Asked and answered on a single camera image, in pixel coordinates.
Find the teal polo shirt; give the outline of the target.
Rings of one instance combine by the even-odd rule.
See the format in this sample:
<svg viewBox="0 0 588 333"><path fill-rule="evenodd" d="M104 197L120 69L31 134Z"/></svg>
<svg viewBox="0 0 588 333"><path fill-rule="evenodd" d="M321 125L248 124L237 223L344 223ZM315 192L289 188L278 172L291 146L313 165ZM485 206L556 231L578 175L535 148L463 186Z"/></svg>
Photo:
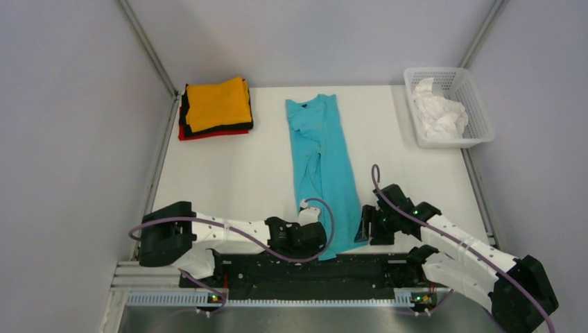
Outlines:
<svg viewBox="0 0 588 333"><path fill-rule="evenodd" d="M358 248L354 238L362 205L347 151L336 95L319 94L305 102L286 100L295 199L320 198L329 211L320 222L333 238L320 260Z"/></svg>

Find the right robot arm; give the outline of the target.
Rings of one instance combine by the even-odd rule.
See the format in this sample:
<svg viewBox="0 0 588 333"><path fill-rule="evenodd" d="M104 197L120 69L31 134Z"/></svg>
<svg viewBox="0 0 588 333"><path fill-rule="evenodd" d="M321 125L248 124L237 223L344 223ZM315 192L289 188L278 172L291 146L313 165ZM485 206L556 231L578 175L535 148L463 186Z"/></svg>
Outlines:
<svg viewBox="0 0 588 333"><path fill-rule="evenodd" d="M460 229L427 202L413 204L400 186L375 189L364 205L357 241L391 245L398 232L421 246L408 252L416 286L441 284L480 305L504 332L534 332L560 306L542 263L504 253Z"/></svg>

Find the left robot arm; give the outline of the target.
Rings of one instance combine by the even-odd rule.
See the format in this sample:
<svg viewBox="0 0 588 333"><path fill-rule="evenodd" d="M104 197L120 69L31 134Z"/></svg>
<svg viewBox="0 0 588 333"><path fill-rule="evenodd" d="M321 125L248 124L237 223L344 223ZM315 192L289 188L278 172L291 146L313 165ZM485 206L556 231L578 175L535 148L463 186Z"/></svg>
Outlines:
<svg viewBox="0 0 588 333"><path fill-rule="evenodd" d="M223 275L223 255L266 253L295 263L317 259L334 238L319 221L321 214L304 203L295 222L276 216L239 221L194 212L190 202L179 201L145 215L129 235L139 242L140 266L172 266L213 287Z"/></svg>

